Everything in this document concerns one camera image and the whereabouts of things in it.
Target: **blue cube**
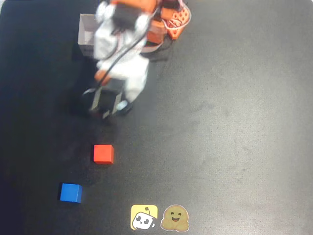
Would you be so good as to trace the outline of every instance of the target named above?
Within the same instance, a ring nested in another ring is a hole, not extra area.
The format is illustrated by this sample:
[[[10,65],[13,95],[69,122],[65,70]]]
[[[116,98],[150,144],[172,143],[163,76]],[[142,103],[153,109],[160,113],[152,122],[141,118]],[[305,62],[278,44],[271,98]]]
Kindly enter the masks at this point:
[[[74,184],[62,184],[60,200],[65,202],[77,202],[82,201],[83,187]]]

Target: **gray box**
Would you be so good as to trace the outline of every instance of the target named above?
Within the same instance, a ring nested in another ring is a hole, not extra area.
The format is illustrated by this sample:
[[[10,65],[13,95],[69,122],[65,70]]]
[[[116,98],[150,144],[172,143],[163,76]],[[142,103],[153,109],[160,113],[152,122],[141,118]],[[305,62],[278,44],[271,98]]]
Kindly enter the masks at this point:
[[[94,14],[80,14],[77,43],[84,56],[93,57],[94,34],[98,27]]]

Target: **cartoon robot sticker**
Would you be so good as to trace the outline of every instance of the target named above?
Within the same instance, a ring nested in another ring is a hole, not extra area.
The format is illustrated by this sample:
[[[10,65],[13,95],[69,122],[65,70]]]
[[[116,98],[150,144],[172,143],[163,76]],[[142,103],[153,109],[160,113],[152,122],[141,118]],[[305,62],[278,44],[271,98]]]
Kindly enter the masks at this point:
[[[189,230],[189,215],[181,205],[169,206],[161,221],[161,228],[166,231],[186,232]]]
[[[156,225],[158,209],[154,205],[133,205],[131,210],[131,229],[148,230]]]

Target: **smiling face sticker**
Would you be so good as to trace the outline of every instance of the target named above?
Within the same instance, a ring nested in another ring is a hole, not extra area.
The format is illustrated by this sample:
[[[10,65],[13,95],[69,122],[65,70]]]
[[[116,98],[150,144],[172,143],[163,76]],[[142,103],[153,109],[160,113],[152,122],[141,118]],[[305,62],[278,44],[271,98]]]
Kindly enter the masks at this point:
[[[161,221],[161,228],[167,231],[186,232],[189,230],[189,215],[181,205],[169,206]]]

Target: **black cable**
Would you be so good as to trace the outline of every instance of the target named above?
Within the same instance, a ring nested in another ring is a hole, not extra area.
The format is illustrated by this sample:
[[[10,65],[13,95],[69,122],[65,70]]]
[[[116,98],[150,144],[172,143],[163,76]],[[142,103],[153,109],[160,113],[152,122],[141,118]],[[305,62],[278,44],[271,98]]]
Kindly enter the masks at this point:
[[[160,10],[160,7],[158,6],[155,11],[153,12],[153,14],[150,16],[149,21],[155,16],[155,14]],[[101,80],[98,82],[96,89],[101,87],[102,82],[104,81],[104,79],[109,75],[110,71],[113,69],[113,67],[117,64],[117,62],[124,56],[127,54],[127,52],[129,52],[131,49],[133,49],[145,36],[146,34],[149,32],[150,27],[148,26],[147,29],[145,30],[145,32],[142,34],[142,36],[137,39],[137,41],[135,41],[135,43],[127,48],[122,54],[120,54],[116,60],[114,60],[114,62],[111,64],[111,66],[109,67],[109,69],[106,71],[106,73],[104,74],[104,76],[101,78]]]

